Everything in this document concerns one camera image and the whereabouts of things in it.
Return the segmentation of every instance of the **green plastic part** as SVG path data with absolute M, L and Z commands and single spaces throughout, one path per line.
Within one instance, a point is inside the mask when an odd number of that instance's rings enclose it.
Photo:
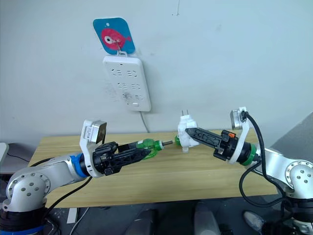
M 143 160 L 153 158 L 158 153 L 158 151 L 163 149 L 162 142 L 154 141 L 153 139 L 144 139 L 142 141 L 138 141 L 136 148 L 145 148 L 151 150 L 151 153 L 149 153 Z
M 176 145 L 181 146 L 178 135 L 175 136 L 174 141 L 175 141 L 175 144 L 176 144 Z
M 250 152 L 250 156 L 248 157 L 248 159 L 243 162 L 241 165 L 250 165 L 254 159 L 255 153 L 256 153 L 256 147 L 254 144 L 250 144 L 251 145 L 251 152 Z

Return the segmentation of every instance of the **blue ring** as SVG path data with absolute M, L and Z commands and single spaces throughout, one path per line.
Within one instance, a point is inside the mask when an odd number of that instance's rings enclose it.
M 80 153 L 78 154 L 77 156 L 74 156 L 74 155 L 71 155 L 70 156 L 70 159 L 72 161 L 72 163 L 74 164 L 74 167 L 75 167 L 75 170 L 76 170 L 76 173 L 80 176 L 80 177 L 87 177 L 87 175 L 85 175 L 83 173 L 83 170 L 82 168 L 80 167 L 80 164 L 79 164 L 79 160 L 80 160 L 80 157 L 83 155 L 83 153 Z
M 44 226 L 39 226 L 33 229 L 28 229 L 28 230 L 23 230 L 23 231 L 16 231 L 16 232 L 10 232 L 10 231 L 0 231 L 1 235 L 28 235 L 28 234 L 34 234 L 36 232 L 41 231 L 42 229 L 44 229 Z

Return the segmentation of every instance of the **white power strip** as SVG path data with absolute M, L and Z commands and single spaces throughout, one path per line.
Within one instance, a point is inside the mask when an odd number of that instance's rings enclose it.
M 109 78 L 120 99 L 132 111 L 150 111 L 151 104 L 141 60 L 106 56 L 103 59 Z

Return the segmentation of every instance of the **red cartoon fish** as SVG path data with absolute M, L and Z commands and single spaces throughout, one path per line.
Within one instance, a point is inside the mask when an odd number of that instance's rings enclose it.
M 130 36 L 125 38 L 122 34 L 112 28 L 103 29 L 101 32 L 101 39 L 103 43 L 112 50 L 118 50 L 118 45 L 120 49 L 122 49 L 126 40 L 130 42 L 132 41 Z

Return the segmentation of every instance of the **black cable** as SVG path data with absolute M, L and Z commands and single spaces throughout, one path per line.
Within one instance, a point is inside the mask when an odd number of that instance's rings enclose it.
M 281 192 L 282 196 L 285 198 L 286 193 L 284 192 L 284 190 L 280 187 L 280 185 L 277 182 L 273 181 L 270 177 L 268 177 L 268 175 L 266 173 L 265 146 L 264 146 L 264 141 L 263 141 L 263 137 L 262 137 L 260 128 L 259 128 L 258 124 L 256 123 L 256 121 L 253 119 L 253 117 L 250 116 L 250 114 L 248 112 L 245 112 L 244 116 L 251 121 L 251 123 L 255 129 L 255 132 L 258 136 L 258 139 L 259 139 L 259 144 L 260 144 L 260 148 L 261 148 L 262 174 L 267 181 L 274 184 L 278 188 L 278 190 Z
M 286 193 L 285 193 L 284 190 L 280 187 L 280 185 L 279 185 L 277 182 L 273 181 L 273 180 L 272 180 L 270 177 L 268 177 L 268 175 L 267 175 L 267 172 L 266 172 L 265 146 L 264 146 L 264 141 L 263 141 L 263 137 L 262 137 L 262 134 L 261 134 L 261 131 L 260 131 L 259 126 L 257 125 L 256 121 L 253 119 L 253 117 L 251 117 L 251 116 L 249 115 L 248 112 L 243 112 L 243 116 L 251 121 L 251 123 L 252 123 L 252 125 L 253 125 L 253 127 L 254 127 L 254 129 L 255 129 L 255 132 L 256 132 L 256 134 L 257 134 L 257 136 L 258 136 L 259 145 L 260 145 L 260 149 L 261 149 L 261 154 L 260 154 L 260 155 L 261 155 L 261 156 L 260 156 L 260 157 L 261 157 L 261 160 L 260 160 L 257 164 L 255 164 L 254 166 L 250 167 L 248 170 L 246 170 L 246 171 L 242 174 L 242 176 L 241 176 L 241 178 L 240 178 L 240 181 L 239 181 L 239 190 L 240 190 L 240 193 L 241 193 L 242 197 L 243 197 L 248 203 L 250 203 L 250 204 L 252 204 L 252 205 L 254 205 L 254 206 L 256 206 L 256 207 L 263 207 L 263 208 L 265 208 L 265 207 L 271 207 L 271 206 L 274 206 L 274 205 L 276 205 L 277 203 L 280 203 L 280 202 L 287 202 L 287 203 L 290 203 L 290 204 L 291 204 L 291 202 L 286 198 Z M 262 167 L 262 173 L 263 173 L 264 178 L 265 178 L 267 181 L 269 181 L 271 184 L 274 184 L 274 185 L 278 188 L 278 190 L 281 192 L 281 194 L 282 194 L 282 197 L 281 197 L 281 198 L 278 198 L 278 199 L 276 199 L 276 200 L 274 200 L 274 201 L 272 201 L 272 202 L 265 203 L 265 204 L 260 204 L 260 203 L 256 203 L 256 202 L 251 201 L 251 200 L 245 195 L 244 190 L 243 190 L 243 182 L 244 182 L 245 177 L 246 177 L 251 171 L 253 171 L 253 170 L 256 169 L 257 167 L 259 167 L 260 165 L 261 165 L 261 167 Z M 282 215 L 282 216 L 283 216 L 283 214 L 284 214 L 283 212 L 284 212 L 284 207 L 281 206 L 281 215 Z M 288 215 L 288 216 L 285 217 L 285 218 L 280 219 L 278 222 L 283 222 L 283 221 L 285 221 L 285 220 L 291 218 L 292 215 L 293 215 L 293 213 L 291 212 L 290 215 Z
M 40 160 L 39 162 L 36 162 L 33 165 L 31 165 L 31 166 L 37 166 L 37 165 L 39 165 L 41 163 L 45 163 L 45 162 L 49 161 L 50 159 L 52 159 L 52 158 L 46 158 L 46 159 Z
M 46 216 L 52 211 L 52 209 L 58 205 L 63 199 L 67 198 L 68 196 L 72 195 L 73 193 L 77 192 L 78 190 L 82 189 L 83 187 L 85 187 L 90 181 L 92 180 L 92 177 L 90 176 L 86 182 L 84 182 L 82 185 L 80 185 L 79 187 L 77 187 L 76 189 L 72 190 L 71 192 L 68 192 L 67 194 L 65 194 L 64 196 L 60 197 L 58 200 L 55 201 L 55 203 L 53 203 L 48 210 L 44 213 L 43 218 L 42 218 L 42 224 L 45 221 Z
M 12 154 L 9 154 L 9 153 L 6 153 L 6 154 L 9 155 L 9 156 L 11 156 L 11 157 L 15 157 L 15 158 L 22 159 L 22 160 L 24 160 L 25 162 L 29 162 L 29 160 L 26 160 L 26 159 L 21 158 L 21 157 L 19 157 L 19 156 L 15 156 L 15 155 L 12 155 Z

